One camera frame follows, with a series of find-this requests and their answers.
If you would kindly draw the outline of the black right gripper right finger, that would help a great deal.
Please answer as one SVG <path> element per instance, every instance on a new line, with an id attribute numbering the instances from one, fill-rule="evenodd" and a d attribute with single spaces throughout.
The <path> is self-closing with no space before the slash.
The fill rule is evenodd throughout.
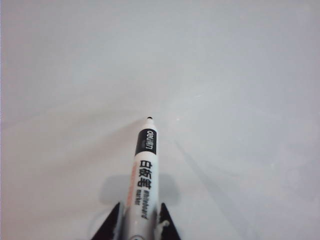
<path id="1" fill-rule="evenodd" d="M 164 202 L 160 204 L 155 226 L 156 240 L 180 240 L 181 237 Z"/>

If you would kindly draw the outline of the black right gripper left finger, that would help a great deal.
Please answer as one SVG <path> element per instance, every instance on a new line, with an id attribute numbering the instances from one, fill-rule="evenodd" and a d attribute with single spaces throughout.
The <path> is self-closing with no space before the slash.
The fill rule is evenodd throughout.
<path id="1" fill-rule="evenodd" d="M 118 240 L 120 234 L 120 203 L 118 202 L 91 238 L 92 240 Z"/>

